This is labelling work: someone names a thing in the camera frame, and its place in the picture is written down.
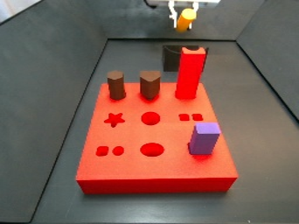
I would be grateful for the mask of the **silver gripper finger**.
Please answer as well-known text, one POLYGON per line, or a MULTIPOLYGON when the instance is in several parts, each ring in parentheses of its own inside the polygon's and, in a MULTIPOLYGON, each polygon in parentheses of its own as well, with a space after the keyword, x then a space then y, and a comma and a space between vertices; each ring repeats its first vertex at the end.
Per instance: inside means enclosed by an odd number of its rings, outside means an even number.
POLYGON ((173 29, 176 29, 176 25, 177 25, 177 12, 175 10, 175 1, 169 0, 168 1, 168 10, 169 10, 169 19, 172 20, 172 27, 173 29))
POLYGON ((196 18, 199 8, 200 8, 200 7, 199 7, 199 2, 192 2, 191 22, 189 22, 189 25, 188 25, 188 30, 192 29, 192 21, 193 21, 195 18, 196 18))

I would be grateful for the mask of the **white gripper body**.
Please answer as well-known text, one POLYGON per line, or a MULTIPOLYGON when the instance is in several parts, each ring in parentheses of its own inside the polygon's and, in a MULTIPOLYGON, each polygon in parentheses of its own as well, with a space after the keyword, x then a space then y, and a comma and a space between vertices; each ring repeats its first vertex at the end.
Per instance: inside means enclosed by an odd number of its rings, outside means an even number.
POLYGON ((168 5, 173 1, 175 6, 187 6, 197 3, 199 6, 216 6, 220 3, 220 0, 147 0, 149 5, 160 6, 168 5))

